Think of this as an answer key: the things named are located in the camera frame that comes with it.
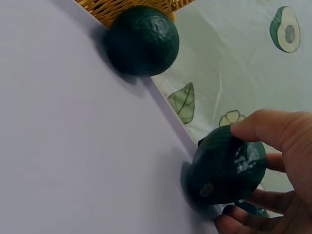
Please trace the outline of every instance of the avocado skin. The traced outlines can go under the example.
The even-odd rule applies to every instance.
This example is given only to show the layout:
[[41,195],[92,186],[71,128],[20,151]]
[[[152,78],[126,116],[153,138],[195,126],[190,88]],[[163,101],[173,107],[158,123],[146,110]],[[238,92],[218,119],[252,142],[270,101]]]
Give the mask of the avocado skin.
[[[196,203],[232,203],[249,197],[260,184],[267,159],[261,142],[234,137],[230,126],[213,130],[200,144],[186,178],[187,190]],[[212,186],[208,196],[201,195]]]
[[278,37],[277,37],[277,30],[279,28],[279,26],[281,25],[281,22],[282,22],[282,13],[283,13],[283,10],[286,6],[282,6],[280,7],[278,10],[277,10],[277,13],[274,17],[274,19],[272,20],[271,22],[271,25],[270,25],[270,35],[271,35],[271,38],[272,38],[272,41],[274,43],[274,45],[280,49],[281,51],[283,52],[286,52],[288,53],[287,51],[285,51],[278,43]]
[[108,58],[120,72],[149,77],[164,72],[175,61],[179,35],[161,11],[134,6],[115,19],[105,44]]

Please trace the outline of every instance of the patterned tablecloth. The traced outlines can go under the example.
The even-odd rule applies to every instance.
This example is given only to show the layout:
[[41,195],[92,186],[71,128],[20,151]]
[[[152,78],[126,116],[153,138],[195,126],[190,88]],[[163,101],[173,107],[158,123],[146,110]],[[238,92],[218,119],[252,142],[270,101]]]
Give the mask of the patterned tablecloth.
[[307,0],[196,0],[176,13],[178,58],[153,81],[195,143],[257,109],[312,111],[311,10]]

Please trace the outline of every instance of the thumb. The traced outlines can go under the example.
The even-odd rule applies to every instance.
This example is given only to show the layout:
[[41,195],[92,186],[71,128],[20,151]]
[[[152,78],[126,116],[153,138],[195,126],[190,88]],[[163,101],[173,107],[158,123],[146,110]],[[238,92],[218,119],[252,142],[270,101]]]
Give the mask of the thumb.
[[282,151],[287,176],[296,192],[312,206],[312,114],[260,110],[231,127],[245,141],[263,141]]
[[302,139],[312,141],[312,114],[259,110],[231,127],[232,134],[245,141],[263,141],[286,152]]

